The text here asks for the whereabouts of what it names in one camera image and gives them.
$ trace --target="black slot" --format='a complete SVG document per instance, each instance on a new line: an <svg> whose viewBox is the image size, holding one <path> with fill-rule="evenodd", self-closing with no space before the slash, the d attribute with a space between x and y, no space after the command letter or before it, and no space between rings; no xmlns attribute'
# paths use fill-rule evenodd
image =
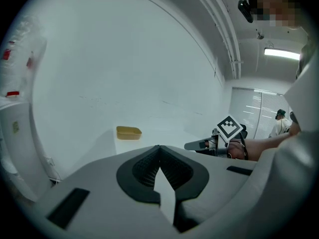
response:
<svg viewBox="0 0 319 239"><path fill-rule="evenodd" d="M52 223L65 229L90 191L74 189L47 217Z"/></svg>
<svg viewBox="0 0 319 239"><path fill-rule="evenodd" d="M173 225L180 232L198 225L185 215L181 203L198 197L206 187L209 173L203 165L166 146L158 145L123 163L117 171L116 178L122 190L134 200L160 204L160 194L154 191L159 168L175 190Z"/></svg>
<svg viewBox="0 0 319 239"><path fill-rule="evenodd" d="M248 175L248 176L251 175L251 173L253 172L253 170L245 169L245 168L241 168L241 167L237 167L237 166L230 166L227 168L227 170L235 172L235 173Z"/></svg>

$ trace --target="pipe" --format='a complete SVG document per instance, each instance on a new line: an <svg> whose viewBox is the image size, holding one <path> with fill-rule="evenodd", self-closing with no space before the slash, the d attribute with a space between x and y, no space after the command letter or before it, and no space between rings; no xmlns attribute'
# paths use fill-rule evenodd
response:
<svg viewBox="0 0 319 239"><path fill-rule="evenodd" d="M212 17L212 19L214 20L215 25L216 25L216 27L217 27L217 29L218 29L218 31L219 31L219 33L220 33L222 39L223 39L223 42L224 42L224 44L225 44L225 46L226 46L226 50L227 50L227 53L228 53L230 62L233 62L234 51L233 51L233 49L232 49L232 45L231 45L231 43L230 43L228 33L225 35L225 33L224 33L224 31L223 31L224 29L226 29L226 27L225 27L223 21L221 20L221 17L220 17L220 15L219 15L219 13L218 13L216 7L214 6L214 4L213 4L210 0L205 0L205 2L208 3L208 6L209 6L211 9L207 8L207 5L206 5L202 0L200 0L200 1L202 2L202 4L203 4L203 5L205 6L205 8L207 9L209 15L210 15L210 16ZM235 66L235 64L231 64L231 68L232 68L233 78L236 79L236 66Z"/></svg>
<svg viewBox="0 0 319 239"><path fill-rule="evenodd" d="M256 63L256 71L255 72L257 72L257 70L258 70L258 64L259 64L259 50L260 50L260 47L259 47L259 42L257 43L257 46L258 46L258 53L257 53L257 63Z"/></svg>
<svg viewBox="0 0 319 239"><path fill-rule="evenodd" d="M224 14L224 16L226 18L227 24L228 24L228 26L230 28L230 32L231 32L232 38L233 38L234 43L235 43L236 60L237 61L241 61L237 35L236 35L236 32L235 32L235 28L234 28L233 22L231 21L231 18L229 16L228 10L227 10L227 8L226 8L226 6L225 6L225 4L223 3L222 0L216 0L216 2L220 6L220 8L221 8L221 10L222 10L222 12L223 12L223 14ZM238 79L240 79L240 77L241 77L241 64L238 64Z"/></svg>

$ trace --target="plastic bag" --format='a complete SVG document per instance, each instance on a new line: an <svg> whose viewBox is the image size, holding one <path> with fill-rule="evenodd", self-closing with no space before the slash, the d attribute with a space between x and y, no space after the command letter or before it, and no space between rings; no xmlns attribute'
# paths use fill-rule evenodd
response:
<svg viewBox="0 0 319 239"><path fill-rule="evenodd" d="M0 57L0 95L16 93L30 100L35 68L44 55L46 40L36 17L23 15Z"/></svg>

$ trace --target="human arm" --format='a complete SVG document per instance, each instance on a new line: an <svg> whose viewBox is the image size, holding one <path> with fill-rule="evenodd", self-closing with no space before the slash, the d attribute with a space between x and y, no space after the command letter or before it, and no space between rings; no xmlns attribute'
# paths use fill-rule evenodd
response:
<svg viewBox="0 0 319 239"><path fill-rule="evenodd" d="M289 133L283 133L267 139L246 139L246 149L248 152L248 159L252 161L258 161L261 153L270 148L277 148L278 145L289 138ZM244 159L244 148L241 145L239 139L232 139L228 145L228 153L231 154L232 158Z"/></svg>

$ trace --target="white wall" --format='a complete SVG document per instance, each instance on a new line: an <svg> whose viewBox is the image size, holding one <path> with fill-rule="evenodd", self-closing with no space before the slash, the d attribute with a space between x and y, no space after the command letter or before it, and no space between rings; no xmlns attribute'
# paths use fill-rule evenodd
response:
<svg viewBox="0 0 319 239"><path fill-rule="evenodd" d="M209 62L216 57L208 58L156 4L33 0L26 12L38 16L48 39L33 113L44 152L62 179L74 167L117 154L117 125L174 131L162 135L178 142L184 132L194 140L211 134L223 93L217 76L223 77Z"/></svg>
<svg viewBox="0 0 319 239"><path fill-rule="evenodd" d="M226 81L224 85L222 113L226 114L229 112L233 87L268 90L283 95L291 87L291 85L292 83L290 82L253 77L242 77L238 80Z"/></svg>

